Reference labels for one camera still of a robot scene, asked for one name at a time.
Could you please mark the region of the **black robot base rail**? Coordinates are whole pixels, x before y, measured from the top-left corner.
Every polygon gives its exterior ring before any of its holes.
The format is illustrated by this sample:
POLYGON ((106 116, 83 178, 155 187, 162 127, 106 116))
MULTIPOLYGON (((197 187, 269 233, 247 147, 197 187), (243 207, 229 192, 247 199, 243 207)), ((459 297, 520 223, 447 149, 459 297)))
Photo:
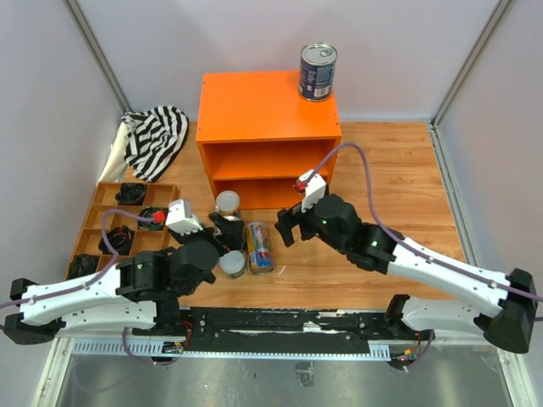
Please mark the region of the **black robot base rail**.
POLYGON ((371 341, 428 337, 390 326, 383 311, 345 309, 191 307, 132 332, 170 338, 190 333, 189 351, 250 354, 362 354, 371 341))

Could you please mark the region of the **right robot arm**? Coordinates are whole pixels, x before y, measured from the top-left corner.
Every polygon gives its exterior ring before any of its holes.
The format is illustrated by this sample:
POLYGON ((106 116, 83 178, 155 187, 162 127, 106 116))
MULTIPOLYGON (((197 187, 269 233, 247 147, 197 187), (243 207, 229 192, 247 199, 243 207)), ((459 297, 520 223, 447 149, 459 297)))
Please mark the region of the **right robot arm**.
POLYGON ((504 273, 448 258, 397 231, 362 221, 354 206, 336 194, 309 209, 298 203, 280 210, 275 227, 288 247, 298 227, 302 240, 317 237, 362 270, 400 276, 452 295, 451 300, 395 295, 385 313, 392 330, 466 332, 512 353, 529 351, 540 297, 525 270, 504 273))

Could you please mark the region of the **yellow can with white lid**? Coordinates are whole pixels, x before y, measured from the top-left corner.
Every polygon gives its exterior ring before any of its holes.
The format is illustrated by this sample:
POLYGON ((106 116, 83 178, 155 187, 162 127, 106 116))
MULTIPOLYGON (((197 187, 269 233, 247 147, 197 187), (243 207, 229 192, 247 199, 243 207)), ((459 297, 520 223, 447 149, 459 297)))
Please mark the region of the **yellow can with white lid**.
POLYGON ((226 190, 219 193, 216 197, 216 210, 217 212, 229 219, 240 220, 240 204, 241 200, 239 195, 231 190, 226 190))

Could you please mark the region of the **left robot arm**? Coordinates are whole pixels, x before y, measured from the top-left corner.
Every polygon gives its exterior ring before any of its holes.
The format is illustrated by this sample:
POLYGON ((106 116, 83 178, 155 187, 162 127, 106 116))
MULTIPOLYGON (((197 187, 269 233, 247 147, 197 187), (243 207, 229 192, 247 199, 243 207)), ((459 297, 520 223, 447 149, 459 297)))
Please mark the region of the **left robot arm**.
POLYGON ((178 248, 112 259, 91 275, 49 285, 14 280, 7 305, 19 309, 6 316, 2 332, 19 345, 47 343, 76 332, 187 333, 190 320, 182 315, 178 299, 194 294, 202 283, 215 282, 212 271, 231 253, 231 239, 210 227, 175 238, 178 248))

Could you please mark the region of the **tall blue colourful can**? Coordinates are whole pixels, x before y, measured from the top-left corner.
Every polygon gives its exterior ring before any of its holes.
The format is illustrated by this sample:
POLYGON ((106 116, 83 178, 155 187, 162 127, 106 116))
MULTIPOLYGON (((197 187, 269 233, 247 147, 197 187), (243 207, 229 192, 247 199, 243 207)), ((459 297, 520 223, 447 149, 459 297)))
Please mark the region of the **tall blue colourful can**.
POLYGON ((255 275, 270 273, 274 269, 274 262, 268 226, 262 222, 251 222, 245 231, 249 272, 255 275))

